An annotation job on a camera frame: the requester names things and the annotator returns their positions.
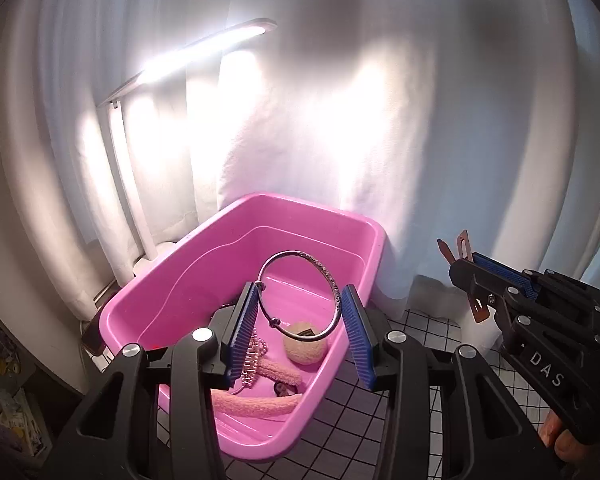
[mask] curtain fold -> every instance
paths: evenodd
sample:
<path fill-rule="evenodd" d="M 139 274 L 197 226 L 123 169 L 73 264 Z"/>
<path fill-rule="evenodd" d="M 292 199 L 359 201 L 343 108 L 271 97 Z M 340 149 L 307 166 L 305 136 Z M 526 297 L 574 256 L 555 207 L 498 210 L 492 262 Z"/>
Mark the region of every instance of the curtain fold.
<path fill-rule="evenodd" d="M 122 103 L 156 243 L 179 240 L 253 191 L 353 210 L 388 235 L 379 306 L 399 318 L 426 277 L 446 294 L 442 310 L 430 312 L 459 319 L 463 339 L 479 348 L 493 344 L 497 328 L 466 318 L 436 238 L 453 240 L 467 228 L 474 250 L 511 267 L 551 267 L 600 286 L 600 15 L 590 0 L 35 5 L 13 9 L 14 30 L 26 29 L 37 53 L 27 54 L 37 81 L 10 106 L 40 101 L 48 175 L 24 173 L 15 139 L 41 141 L 14 132 L 13 121 L 4 123 L 3 157 L 41 260 L 66 301 L 84 302 L 74 309 L 83 318 L 90 286 L 80 269 L 93 256 L 75 256 L 75 247 L 101 247 L 121 285 L 141 255 L 96 104 L 152 56 L 257 17 L 278 28 Z M 26 12 L 38 21 L 24 20 Z M 23 81 L 17 63 L 25 56 L 15 50 L 2 72 L 12 89 Z M 55 202 L 64 200 L 47 215 L 69 241 L 39 228 L 46 191 L 27 206 L 43 178 L 54 183 Z M 70 270 L 73 281 L 60 279 Z"/>

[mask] blue gripper pad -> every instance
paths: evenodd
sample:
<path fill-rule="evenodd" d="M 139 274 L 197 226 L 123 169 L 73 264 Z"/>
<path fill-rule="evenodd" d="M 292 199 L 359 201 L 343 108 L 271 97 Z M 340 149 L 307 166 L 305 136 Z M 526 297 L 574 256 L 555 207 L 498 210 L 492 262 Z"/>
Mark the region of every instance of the blue gripper pad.
<path fill-rule="evenodd" d="M 474 263 L 476 265 L 482 267 L 485 270 L 488 270 L 489 272 L 493 272 L 494 274 L 497 274 L 498 276 L 501 276 L 506 280 L 509 280 L 510 282 L 515 283 L 516 286 L 520 290 L 522 290 L 524 295 L 530 300 L 535 301 L 538 297 L 538 293 L 534 290 L 531 280 L 529 280 L 528 278 L 521 276 L 517 272 L 514 272 L 513 270 L 505 266 L 499 265 L 493 260 L 485 258 L 481 254 L 474 253 L 473 257 Z"/>
<path fill-rule="evenodd" d="M 374 371 L 374 349 L 378 346 L 376 336 L 355 289 L 347 285 L 342 291 L 341 298 L 342 319 L 349 337 L 349 347 L 356 363 L 358 377 L 369 390 L 373 390 L 376 383 Z"/>
<path fill-rule="evenodd" d="M 238 301 L 236 308 L 240 307 L 241 301 Z M 258 317 L 258 292 L 256 286 L 251 285 L 247 296 L 244 300 L 244 307 L 239 318 L 235 323 L 234 332 L 232 333 L 229 343 L 229 367 L 227 369 L 228 378 L 233 383 L 240 377 L 242 373 L 242 365 L 244 358 L 247 355 L 249 341 L 253 334 L 253 327 L 256 324 Z"/>

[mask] hand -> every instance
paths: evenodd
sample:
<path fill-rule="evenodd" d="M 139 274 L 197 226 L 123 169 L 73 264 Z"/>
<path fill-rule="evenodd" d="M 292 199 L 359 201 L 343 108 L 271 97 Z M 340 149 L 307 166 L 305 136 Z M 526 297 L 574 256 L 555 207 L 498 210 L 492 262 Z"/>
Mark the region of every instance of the hand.
<path fill-rule="evenodd" d="M 571 431 L 563 431 L 563 428 L 562 421 L 551 410 L 538 433 L 544 445 L 553 447 L 560 460 L 570 464 L 579 464 L 586 457 L 590 446 L 579 443 Z"/>

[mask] white grid surface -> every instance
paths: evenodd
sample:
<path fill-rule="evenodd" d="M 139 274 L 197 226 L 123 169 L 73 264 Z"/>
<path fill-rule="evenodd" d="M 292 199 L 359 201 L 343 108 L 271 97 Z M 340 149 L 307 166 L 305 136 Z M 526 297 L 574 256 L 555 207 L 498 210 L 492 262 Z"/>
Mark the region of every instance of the white grid surface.
<path fill-rule="evenodd" d="M 460 344 L 460 328 L 452 321 L 434 319 L 416 311 L 406 311 L 391 327 L 403 330 L 425 346 L 453 352 Z M 113 359 L 106 349 L 93 357 L 103 370 Z M 485 356 L 491 368 L 507 387 L 536 429 L 549 407 L 522 376 L 495 350 Z M 440 389 L 431 387 L 429 479 L 442 477 L 442 412 Z M 222 453 L 230 480 L 371 480 L 382 439 L 387 393 L 373 393 L 358 380 L 353 358 L 346 359 L 331 383 L 324 400 L 307 424 L 300 440 L 285 456 L 267 463 L 247 463 Z M 158 438 L 170 444 L 169 415 L 158 410 Z"/>

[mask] led light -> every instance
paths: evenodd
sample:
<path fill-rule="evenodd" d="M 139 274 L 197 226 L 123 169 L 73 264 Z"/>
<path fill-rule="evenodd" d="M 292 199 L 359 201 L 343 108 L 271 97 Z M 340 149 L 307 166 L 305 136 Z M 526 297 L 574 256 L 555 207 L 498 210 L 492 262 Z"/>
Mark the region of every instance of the led light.
<path fill-rule="evenodd" d="M 138 76 L 138 84 L 157 81 L 193 61 L 203 59 L 216 52 L 222 52 L 241 41 L 264 34 L 266 31 L 265 27 L 259 25 L 234 28 L 176 50 L 175 52 L 158 56 L 142 70 Z"/>

